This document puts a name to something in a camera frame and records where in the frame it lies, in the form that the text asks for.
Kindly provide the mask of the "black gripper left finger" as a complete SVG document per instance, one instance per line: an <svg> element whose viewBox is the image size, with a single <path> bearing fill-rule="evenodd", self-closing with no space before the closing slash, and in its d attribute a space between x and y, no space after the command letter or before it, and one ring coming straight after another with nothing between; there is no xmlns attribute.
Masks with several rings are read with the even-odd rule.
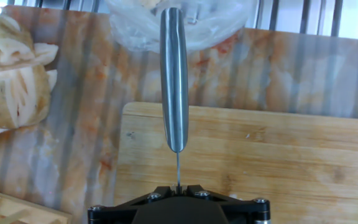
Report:
<svg viewBox="0 0 358 224"><path fill-rule="evenodd" d="M179 187L177 186L157 187L149 194L145 194L114 207L93 205L88 208L88 224L114 223L122 220L129 220L131 222L140 207L176 196L178 189Z"/></svg>

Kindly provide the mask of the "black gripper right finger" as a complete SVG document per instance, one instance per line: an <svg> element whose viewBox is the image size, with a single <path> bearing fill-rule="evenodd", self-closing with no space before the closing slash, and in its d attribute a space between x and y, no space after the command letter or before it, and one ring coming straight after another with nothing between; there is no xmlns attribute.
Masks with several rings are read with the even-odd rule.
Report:
<svg viewBox="0 0 358 224"><path fill-rule="evenodd" d="M266 198L240 200L204 189L200 185L185 185L178 188L178 195L212 202L221 209L228 223L271 223L270 201Z"/></svg>

